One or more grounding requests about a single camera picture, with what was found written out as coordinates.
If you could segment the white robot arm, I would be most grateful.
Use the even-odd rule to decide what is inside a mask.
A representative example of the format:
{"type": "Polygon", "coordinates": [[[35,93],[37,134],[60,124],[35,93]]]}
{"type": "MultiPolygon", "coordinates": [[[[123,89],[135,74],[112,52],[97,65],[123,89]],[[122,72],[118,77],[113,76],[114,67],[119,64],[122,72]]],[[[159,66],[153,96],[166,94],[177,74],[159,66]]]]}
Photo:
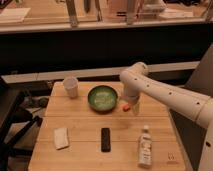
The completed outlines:
{"type": "Polygon", "coordinates": [[[135,105],[143,92],[206,129],[198,171],[213,171],[213,97],[153,80],[143,62],[122,70],[119,78],[127,103],[135,105]]]}

